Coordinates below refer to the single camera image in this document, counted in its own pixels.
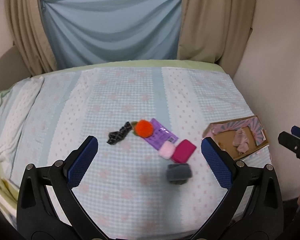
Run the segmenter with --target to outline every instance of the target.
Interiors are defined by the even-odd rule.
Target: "purple packet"
[[[153,135],[148,138],[144,138],[144,140],[157,151],[159,151],[165,141],[175,143],[179,139],[172,132],[166,129],[162,124],[160,124],[156,119],[152,118],[150,123],[152,124],[154,129]]]

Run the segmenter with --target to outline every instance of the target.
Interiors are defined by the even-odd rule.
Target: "metal screw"
[[[63,164],[62,160],[58,160],[54,163],[55,166],[60,167]]]
[[[32,163],[30,163],[30,164],[28,164],[27,166],[26,166],[26,169],[27,170],[31,170],[33,168],[33,164]]]
[[[237,166],[242,168],[244,166],[244,162],[243,161],[237,161]]]
[[[271,164],[267,164],[266,168],[267,168],[268,170],[270,170],[270,171],[273,170],[273,166],[272,166]]]

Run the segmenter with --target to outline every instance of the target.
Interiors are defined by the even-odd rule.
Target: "cardboard box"
[[[237,147],[232,144],[236,130],[239,128],[243,128],[249,139],[249,150],[242,154],[239,153]],[[202,137],[211,137],[219,147],[228,152],[235,161],[269,145],[266,130],[256,115],[210,123],[203,132]]]

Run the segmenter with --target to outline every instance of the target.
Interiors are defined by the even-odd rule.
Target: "cardboard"
[[[241,120],[250,119],[252,117],[257,117],[258,118],[258,116],[252,115],[252,116],[249,116],[249,117],[243,117],[243,118],[237,118],[237,119],[231,119],[231,120],[226,120],[226,121],[221,121],[221,122],[210,123],[208,125],[208,127],[204,130],[204,132],[202,134],[202,137],[203,138],[212,137],[213,140],[219,145],[219,147],[222,150],[228,152],[229,155],[235,161],[240,160],[240,159],[242,159],[242,158],[244,158],[244,157],[260,150],[260,149],[262,149],[263,147],[266,147],[266,146],[269,145],[269,140],[268,140],[266,130],[263,128],[263,125],[262,125],[260,119],[258,118],[258,120],[259,120],[259,122],[260,122],[260,124],[263,128],[262,129],[262,134],[264,135],[265,140],[264,140],[264,142],[262,142],[260,145],[257,146],[255,138],[253,137],[250,128],[248,126],[243,127],[243,130],[245,131],[245,133],[247,134],[247,137],[249,138],[249,150],[244,154],[240,154],[237,151],[237,148],[232,145],[236,130],[225,131],[225,132],[221,132],[221,133],[218,133],[216,135],[213,135],[212,131],[211,131],[211,128],[212,128],[212,125],[215,125],[215,124],[224,124],[224,123],[233,122],[233,121],[241,121]]]

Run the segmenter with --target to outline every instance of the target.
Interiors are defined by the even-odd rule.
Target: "pink tissue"
[[[249,150],[249,139],[242,128],[236,131],[232,145],[237,147],[239,153],[246,153]]]

